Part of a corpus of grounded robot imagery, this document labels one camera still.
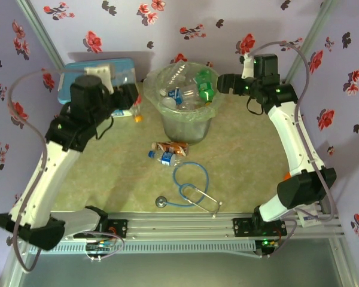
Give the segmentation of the right black mount plate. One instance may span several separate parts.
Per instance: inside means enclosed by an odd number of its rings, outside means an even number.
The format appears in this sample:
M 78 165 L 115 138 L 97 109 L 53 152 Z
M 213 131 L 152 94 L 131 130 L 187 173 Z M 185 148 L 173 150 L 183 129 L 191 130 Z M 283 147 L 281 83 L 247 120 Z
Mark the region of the right black mount plate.
M 254 222 L 252 218 L 233 218 L 233 232 L 235 237 L 284 237 L 287 229 L 284 221 Z

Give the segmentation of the brown labelled plastic bottle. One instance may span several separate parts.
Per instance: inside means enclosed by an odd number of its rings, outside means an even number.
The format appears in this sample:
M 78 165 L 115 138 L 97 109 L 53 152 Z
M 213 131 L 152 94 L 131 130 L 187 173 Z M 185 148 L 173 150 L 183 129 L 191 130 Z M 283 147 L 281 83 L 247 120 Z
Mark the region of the brown labelled plastic bottle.
M 151 147 L 153 150 L 162 150 L 186 157 L 189 145 L 184 142 L 153 142 Z

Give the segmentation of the small white carton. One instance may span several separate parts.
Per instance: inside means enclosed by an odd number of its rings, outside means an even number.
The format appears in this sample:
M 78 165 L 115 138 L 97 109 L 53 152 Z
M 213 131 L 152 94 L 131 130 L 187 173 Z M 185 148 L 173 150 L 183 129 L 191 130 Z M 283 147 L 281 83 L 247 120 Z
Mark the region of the small white carton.
M 303 228 L 313 227 L 321 224 L 319 220 L 314 218 L 314 216 L 318 216 L 316 210 L 307 210 L 307 212 L 312 214 L 312 216 L 307 215 L 301 211 L 297 211 L 297 215 Z

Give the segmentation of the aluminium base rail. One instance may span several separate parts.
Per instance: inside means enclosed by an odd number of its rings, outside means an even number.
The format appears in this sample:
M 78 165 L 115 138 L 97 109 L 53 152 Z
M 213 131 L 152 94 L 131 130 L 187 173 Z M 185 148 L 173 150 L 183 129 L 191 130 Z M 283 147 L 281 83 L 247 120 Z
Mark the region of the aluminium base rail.
M 117 212 L 109 219 L 126 219 L 127 241 L 159 240 L 238 240 L 233 219 L 249 218 L 249 213 L 221 212 L 215 218 L 200 212 Z M 287 218 L 297 222 L 291 239 L 344 238 L 344 230 L 336 217 L 328 223 L 302 227 L 297 215 Z

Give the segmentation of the red label bottle orange cap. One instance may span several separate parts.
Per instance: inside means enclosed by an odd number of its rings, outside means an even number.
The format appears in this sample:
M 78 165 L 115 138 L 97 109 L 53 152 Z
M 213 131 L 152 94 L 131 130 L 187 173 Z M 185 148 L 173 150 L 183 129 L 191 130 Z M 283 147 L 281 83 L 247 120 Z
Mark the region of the red label bottle orange cap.
M 141 103 L 142 103 L 142 96 L 139 94 L 136 102 L 133 104 L 131 108 L 131 113 L 136 123 L 140 123 L 143 120 L 143 116 L 141 113 Z

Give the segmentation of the aluminium frame post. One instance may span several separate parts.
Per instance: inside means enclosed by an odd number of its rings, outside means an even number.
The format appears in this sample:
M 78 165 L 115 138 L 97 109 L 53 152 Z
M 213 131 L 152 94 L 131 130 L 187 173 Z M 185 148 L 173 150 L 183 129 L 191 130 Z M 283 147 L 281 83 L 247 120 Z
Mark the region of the aluminium frame post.
M 37 38 L 39 39 L 41 45 L 44 47 L 44 50 L 48 54 L 53 65 L 57 69 L 62 69 L 64 67 L 64 62 L 58 53 L 57 48 L 53 44 L 46 28 L 44 27 L 40 17 L 36 13 L 35 7 L 32 5 L 31 0 L 16 0 L 17 5 L 22 10 L 23 14 L 27 18 L 31 28 L 35 32 Z
M 307 57 L 307 54 L 311 51 L 312 47 L 315 44 L 321 30 L 324 28 L 325 24 L 327 23 L 330 14 L 335 9 L 337 3 L 340 0 L 322 0 L 322 4 L 320 6 L 319 13 L 313 22 L 301 48 L 300 51 Z M 285 78 L 286 83 L 290 83 L 294 76 L 297 74 L 298 68 L 302 63 L 301 57 L 297 54 L 296 58 L 294 59 L 291 68 L 289 69 L 287 76 Z

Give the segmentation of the crushed bottle blue cap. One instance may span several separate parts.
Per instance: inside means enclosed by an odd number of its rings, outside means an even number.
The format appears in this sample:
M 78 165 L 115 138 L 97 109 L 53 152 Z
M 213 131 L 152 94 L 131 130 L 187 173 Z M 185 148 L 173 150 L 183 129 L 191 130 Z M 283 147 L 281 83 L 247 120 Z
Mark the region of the crushed bottle blue cap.
M 161 150 L 151 150 L 148 152 L 148 157 L 157 160 L 160 164 L 174 167 L 182 161 L 181 156 L 171 152 Z

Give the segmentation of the left black mount plate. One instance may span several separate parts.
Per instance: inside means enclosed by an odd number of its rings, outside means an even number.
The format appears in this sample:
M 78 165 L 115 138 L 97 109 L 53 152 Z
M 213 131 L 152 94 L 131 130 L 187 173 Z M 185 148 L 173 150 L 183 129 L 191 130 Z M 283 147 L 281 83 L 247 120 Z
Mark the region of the left black mount plate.
M 107 231 L 114 233 L 125 239 L 128 230 L 128 220 L 126 219 L 109 219 L 107 224 Z

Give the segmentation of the left circuit board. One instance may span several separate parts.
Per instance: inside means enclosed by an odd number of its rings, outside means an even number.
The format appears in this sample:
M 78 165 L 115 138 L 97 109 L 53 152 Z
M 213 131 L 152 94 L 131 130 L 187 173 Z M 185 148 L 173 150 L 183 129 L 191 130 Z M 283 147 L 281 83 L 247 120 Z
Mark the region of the left circuit board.
M 101 240 L 99 242 L 90 242 L 86 244 L 87 252 L 106 252 L 114 247 L 114 242 L 109 240 Z

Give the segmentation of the grey translucent waste bin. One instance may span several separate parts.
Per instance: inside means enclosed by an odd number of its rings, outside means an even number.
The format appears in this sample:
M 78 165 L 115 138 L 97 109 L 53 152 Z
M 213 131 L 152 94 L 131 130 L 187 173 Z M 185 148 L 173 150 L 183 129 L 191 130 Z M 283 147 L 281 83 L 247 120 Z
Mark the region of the grey translucent waste bin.
M 191 83 L 195 83 L 194 77 L 187 78 L 187 79 L 190 80 Z M 163 96 L 162 104 L 164 104 L 164 106 L 167 106 L 168 108 L 174 109 L 174 110 L 194 111 L 198 108 L 208 106 L 211 104 L 211 103 L 205 103 L 199 97 L 197 85 L 196 85 L 196 92 L 197 93 L 196 93 L 196 97 L 195 97 L 194 109 L 191 109 L 191 110 L 179 109 L 176 106 L 175 101 L 172 98 L 165 96 L 165 92 L 163 91 L 163 89 L 161 89 L 160 94 Z M 170 119 L 169 117 L 165 117 L 161 113 L 159 113 L 159 114 L 162 119 L 163 130 L 164 130 L 166 136 L 172 141 L 187 142 L 188 144 L 196 144 L 196 143 L 202 141 L 206 137 L 209 127 L 211 125 L 211 120 L 213 119 L 213 117 L 212 117 L 206 121 L 180 122 L 178 120 L 173 120 L 173 119 Z

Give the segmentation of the black mount plate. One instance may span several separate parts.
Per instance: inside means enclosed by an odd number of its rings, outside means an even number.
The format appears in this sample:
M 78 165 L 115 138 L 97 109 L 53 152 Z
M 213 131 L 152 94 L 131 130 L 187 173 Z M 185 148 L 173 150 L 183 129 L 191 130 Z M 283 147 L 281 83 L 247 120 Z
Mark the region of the black mount plate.
M 252 218 L 233 218 L 233 232 L 235 237 L 284 237 L 287 229 L 284 221 L 254 222 Z
M 128 230 L 128 220 L 126 219 L 109 219 L 107 224 L 107 231 L 114 233 L 125 239 Z

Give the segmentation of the clear ribbed bottle blue label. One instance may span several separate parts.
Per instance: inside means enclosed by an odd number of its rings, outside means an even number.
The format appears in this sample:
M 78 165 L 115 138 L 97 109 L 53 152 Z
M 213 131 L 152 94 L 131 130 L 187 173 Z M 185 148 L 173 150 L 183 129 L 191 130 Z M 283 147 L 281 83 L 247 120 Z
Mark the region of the clear ribbed bottle blue label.
M 190 66 L 186 62 L 177 62 L 165 76 L 163 91 L 172 98 L 179 109 L 194 109 L 196 85 L 187 79 Z

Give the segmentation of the blue stethoscope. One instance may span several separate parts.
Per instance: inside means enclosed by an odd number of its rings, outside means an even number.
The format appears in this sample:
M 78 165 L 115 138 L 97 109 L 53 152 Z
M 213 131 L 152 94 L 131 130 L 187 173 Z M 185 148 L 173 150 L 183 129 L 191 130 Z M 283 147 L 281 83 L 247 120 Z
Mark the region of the blue stethoscope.
M 205 175 L 205 188 L 204 190 L 201 190 L 200 188 L 196 187 L 195 185 L 191 184 L 191 183 L 183 183 L 183 184 L 180 184 L 178 181 L 177 181 L 177 171 L 179 171 L 179 169 L 181 167 L 184 167 L 184 166 L 196 166 L 198 167 Z M 208 188 L 209 188 L 209 173 L 208 171 L 199 163 L 196 163 L 196 162 L 193 162 L 193 161 L 187 161 L 187 162 L 183 162 L 183 163 L 180 163 L 179 165 L 177 165 L 175 168 L 174 168 L 174 171 L 172 173 L 172 179 L 173 179 L 173 182 L 174 184 L 177 186 L 178 188 L 178 193 L 180 195 L 180 197 L 187 202 L 187 204 L 179 204 L 179 203 L 173 203 L 173 202 L 170 202 L 166 199 L 166 197 L 164 196 L 158 196 L 156 198 L 156 201 L 155 201 L 155 205 L 158 207 L 158 208 L 164 208 L 166 206 L 174 206 L 174 207 L 180 207 L 180 208 L 189 208 L 189 207 L 198 207 L 199 209 L 201 209 L 202 211 L 206 212 L 206 213 L 209 213 L 211 214 L 211 216 L 213 218 L 216 218 L 217 216 L 217 213 L 220 211 L 221 209 L 221 206 L 223 205 L 223 202 L 221 201 L 218 201 L 216 199 L 214 199 L 213 197 L 211 197 L 209 194 L 208 194 Z M 189 197 L 187 197 L 185 194 L 184 194 L 184 191 L 185 189 L 192 189 L 194 190 L 195 192 L 199 193 L 201 195 L 201 197 L 196 200 L 196 201 L 193 201 L 191 200 Z M 217 207 L 214 209 L 214 210 L 209 210 L 203 206 L 201 206 L 201 202 L 203 202 L 204 199 L 209 199 L 211 201 L 213 201 Z

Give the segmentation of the green plastic bottle yellow cap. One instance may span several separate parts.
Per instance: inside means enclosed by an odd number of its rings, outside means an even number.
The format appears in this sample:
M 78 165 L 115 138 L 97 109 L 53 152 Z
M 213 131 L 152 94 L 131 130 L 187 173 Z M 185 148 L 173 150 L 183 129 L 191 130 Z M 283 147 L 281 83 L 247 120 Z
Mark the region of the green plastic bottle yellow cap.
M 194 77 L 194 81 L 197 85 L 199 97 L 205 103 L 211 103 L 215 96 L 215 91 L 212 86 L 212 77 L 210 70 L 200 70 Z

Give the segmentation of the right circuit board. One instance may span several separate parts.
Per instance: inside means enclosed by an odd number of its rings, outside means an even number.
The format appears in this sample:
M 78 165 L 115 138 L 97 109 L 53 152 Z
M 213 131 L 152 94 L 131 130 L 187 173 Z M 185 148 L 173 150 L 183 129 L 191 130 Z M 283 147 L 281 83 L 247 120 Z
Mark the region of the right circuit board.
M 273 240 L 273 239 L 262 239 L 256 240 L 255 245 L 257 249 L 276 249 L 279 247 L 280 240 Z

